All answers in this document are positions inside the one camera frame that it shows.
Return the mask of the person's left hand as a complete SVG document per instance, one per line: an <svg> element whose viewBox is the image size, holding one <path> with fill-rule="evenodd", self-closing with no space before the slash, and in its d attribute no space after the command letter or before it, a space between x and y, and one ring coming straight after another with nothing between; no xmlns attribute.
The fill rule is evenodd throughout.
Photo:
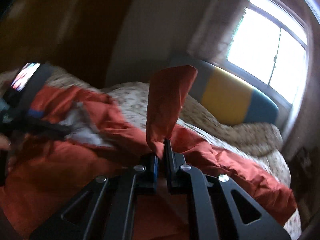
<svg viewBox="0 0 320 240"><path fill-rule="evenodd" d="M0 135L0 150L1 151L9 151L11 149L11 142L9 141L9 139L4 136L4 135Z"/></svg>

